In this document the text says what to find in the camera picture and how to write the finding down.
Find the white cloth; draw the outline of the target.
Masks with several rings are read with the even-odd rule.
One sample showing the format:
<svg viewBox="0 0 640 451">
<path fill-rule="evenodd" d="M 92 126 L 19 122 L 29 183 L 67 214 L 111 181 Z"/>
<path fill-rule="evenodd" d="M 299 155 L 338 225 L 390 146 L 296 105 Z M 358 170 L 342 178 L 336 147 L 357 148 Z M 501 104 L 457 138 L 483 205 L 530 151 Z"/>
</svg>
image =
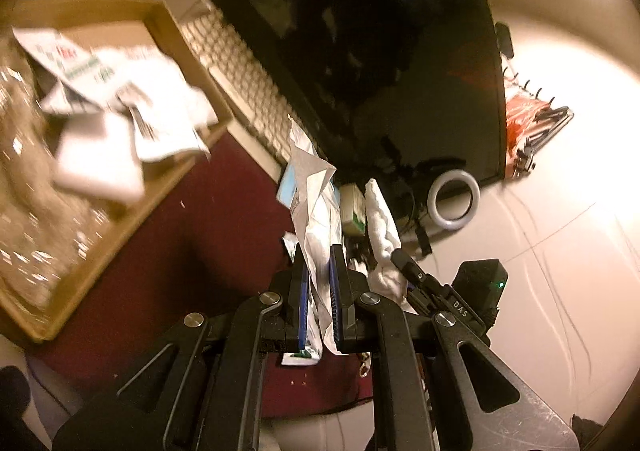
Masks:
<svg viewBox="0 0 640 451">
<path fill-rule="evenodd" d="M 375 260 L 375 267 L 368 274 L 369 289 L 415 315 L 416 310 L 407 299 L 408 281 L 392 261 L 392 252 L 401 248 L 396 223 L 375 179 L 367 182 L 364 199 L 368 237 Z"/>
</svg>

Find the white green printed packet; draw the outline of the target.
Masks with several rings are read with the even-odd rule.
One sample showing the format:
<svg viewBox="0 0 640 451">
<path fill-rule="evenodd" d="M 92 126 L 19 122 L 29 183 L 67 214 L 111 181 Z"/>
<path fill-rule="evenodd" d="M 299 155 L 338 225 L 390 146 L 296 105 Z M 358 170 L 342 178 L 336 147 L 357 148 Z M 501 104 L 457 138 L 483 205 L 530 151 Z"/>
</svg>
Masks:
<svg viewBox="0 0 640 451">
<path fill-rule="evenodd" d="M 342 243 L 340 200 L 332 178 L 335 167 L 320 157 L 307 133 L 291 122 L 288 134 L 290 163 L 295 188 L 290 206 L 297 245 L 302 250 L 309 275 L 308 294 L 303 300 L 307 320 L 303 325 L 303 347 L 285 353 L 286 367 L 308 367 L 320 362 L 324 350 L 337 355 L 330 289 L 330 252 Z"/>
</svg>

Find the white green small box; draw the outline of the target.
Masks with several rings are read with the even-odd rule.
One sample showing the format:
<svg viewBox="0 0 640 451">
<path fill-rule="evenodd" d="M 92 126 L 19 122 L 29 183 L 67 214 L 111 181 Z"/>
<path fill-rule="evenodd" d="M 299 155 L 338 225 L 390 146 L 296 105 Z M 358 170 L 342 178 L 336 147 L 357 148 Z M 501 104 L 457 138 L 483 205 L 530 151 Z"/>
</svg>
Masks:
<svg viewBox="0 0 640 451">
<path fill-rule="evenodd" d="M 355 183 L 340 188 L 341 223 L 343 232 L 349 237 L 363 237 L 366 234 L 366 201 Z"/>
</svg>

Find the dark red table mat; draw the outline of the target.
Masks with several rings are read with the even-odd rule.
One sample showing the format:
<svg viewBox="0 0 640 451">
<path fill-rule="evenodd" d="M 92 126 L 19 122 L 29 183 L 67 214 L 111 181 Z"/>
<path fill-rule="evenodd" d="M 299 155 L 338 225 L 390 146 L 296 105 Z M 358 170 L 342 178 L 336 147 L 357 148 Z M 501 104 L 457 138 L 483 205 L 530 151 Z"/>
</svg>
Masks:
<svg viewBox="0 0 640 451">
<path fill-rule="evenodd" d="M 62 424 L 168 327 L 213 317 L 288 267 L 277 185 L 231 136 L 196 163 L 96 281 L 54 341 L 27 358 L 37 411 Z"/>
</svg>

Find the light blue notebook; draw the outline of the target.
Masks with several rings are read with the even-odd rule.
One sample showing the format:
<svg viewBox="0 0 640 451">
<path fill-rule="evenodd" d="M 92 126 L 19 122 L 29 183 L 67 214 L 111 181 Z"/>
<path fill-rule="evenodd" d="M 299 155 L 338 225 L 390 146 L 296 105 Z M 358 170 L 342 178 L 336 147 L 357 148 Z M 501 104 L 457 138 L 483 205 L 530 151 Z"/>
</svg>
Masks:
<svg viewBox="0 0 640 451">
<path fill-rule="evenodd" d="M 291 209 L 298 194 L 298 186 L 295 177 L 295 167 L 288 163 L 283 171 L 277 189 L 277 201 L 284 207 Z"/>
</svg>

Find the white computer keyboard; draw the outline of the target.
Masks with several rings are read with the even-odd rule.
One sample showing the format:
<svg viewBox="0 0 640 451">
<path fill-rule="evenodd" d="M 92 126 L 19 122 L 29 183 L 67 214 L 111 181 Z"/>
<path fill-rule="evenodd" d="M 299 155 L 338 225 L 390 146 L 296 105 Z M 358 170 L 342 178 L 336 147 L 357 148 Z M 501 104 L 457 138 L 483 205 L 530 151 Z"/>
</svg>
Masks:
<svg viewBox="0 0 640 451">
<path fill-rule="evenodd" d="M 221 10 L 183 22 L 181 31 L 231 107 L 232 137 L 278 180 L 291 157 L 291 125 L 303 124 L 292 104 Z"/>
</svg>

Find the orange bag on hooks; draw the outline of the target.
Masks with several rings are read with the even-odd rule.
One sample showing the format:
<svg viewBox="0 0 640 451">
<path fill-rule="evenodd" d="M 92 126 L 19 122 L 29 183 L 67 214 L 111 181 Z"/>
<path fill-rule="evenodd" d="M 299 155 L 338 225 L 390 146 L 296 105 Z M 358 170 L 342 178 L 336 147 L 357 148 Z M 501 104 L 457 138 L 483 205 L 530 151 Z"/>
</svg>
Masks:
<svg viewBox="0 0 640 451">
<path fill-rule="evenodd" d="M 525 151 L 526 141 L 543 138 L 554 125 L 549 118 L 551 104 L 527 94 L 511 96 L 506 102 L 506 177 L 518 175 L 518 151 Z"/>
</svg>

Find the black computer monitor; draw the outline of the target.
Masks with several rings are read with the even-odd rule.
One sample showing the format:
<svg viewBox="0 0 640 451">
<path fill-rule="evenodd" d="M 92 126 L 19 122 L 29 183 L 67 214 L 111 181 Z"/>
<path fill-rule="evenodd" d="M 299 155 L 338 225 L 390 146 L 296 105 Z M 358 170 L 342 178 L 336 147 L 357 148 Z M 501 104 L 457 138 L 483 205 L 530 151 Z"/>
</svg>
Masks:
<svg viewBox="0 0 640 451">
<path fill-rule="evenodd" d="M 454 163 L 483 184 L 503 177 L 487 0 L 210 1 L 344 174 L 424 183 Z"/>
</svg>

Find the clear crinkled plastic bag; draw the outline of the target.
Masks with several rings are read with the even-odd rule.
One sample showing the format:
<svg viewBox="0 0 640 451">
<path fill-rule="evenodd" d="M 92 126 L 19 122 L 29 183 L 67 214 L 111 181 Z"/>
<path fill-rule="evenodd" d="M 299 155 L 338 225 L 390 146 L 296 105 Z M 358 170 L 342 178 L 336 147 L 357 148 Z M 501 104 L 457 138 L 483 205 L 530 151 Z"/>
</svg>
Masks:
<svg viewBox="0 0 640 451">
<path fill-rule="evenodd" d="M 55 289 L 111 228 L 99 202 L 55 188 L 49 127 L 17 41 L 1 37 L 1 282 L 43 312 Z"/>
</svg>

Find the white packets in box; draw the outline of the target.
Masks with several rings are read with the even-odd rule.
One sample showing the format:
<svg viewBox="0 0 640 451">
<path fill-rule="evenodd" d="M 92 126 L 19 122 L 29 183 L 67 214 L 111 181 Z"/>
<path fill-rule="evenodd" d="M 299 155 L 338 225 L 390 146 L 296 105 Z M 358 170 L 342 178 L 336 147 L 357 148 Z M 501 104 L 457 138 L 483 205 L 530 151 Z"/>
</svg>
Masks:
<svg viewBox="0 0 640 451">
<path fill-rule="evenodd" d="M 65 120 L 53 169 L 60 188 L 131 205 L 144 194 L 145 164 L 207 152 L 200 132 L 218 116 L 156 47 L 85 49 L 54 28 L 13 36 L 54 79 L 40 106 Z"/>
</svg>

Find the brown cardboard box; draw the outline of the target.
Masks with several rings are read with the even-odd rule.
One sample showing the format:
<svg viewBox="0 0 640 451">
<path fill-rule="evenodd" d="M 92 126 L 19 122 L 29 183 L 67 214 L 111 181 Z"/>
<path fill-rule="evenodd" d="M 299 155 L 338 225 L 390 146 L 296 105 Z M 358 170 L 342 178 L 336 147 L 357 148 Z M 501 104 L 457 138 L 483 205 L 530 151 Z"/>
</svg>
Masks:
<svg viewBox="0 0 640 451">
<path fill-rule="evenodd" d="M 62 330 L 230 108 L 166 7 L 40 0 L 1 19 L 1 322 Z"/>
</svg>

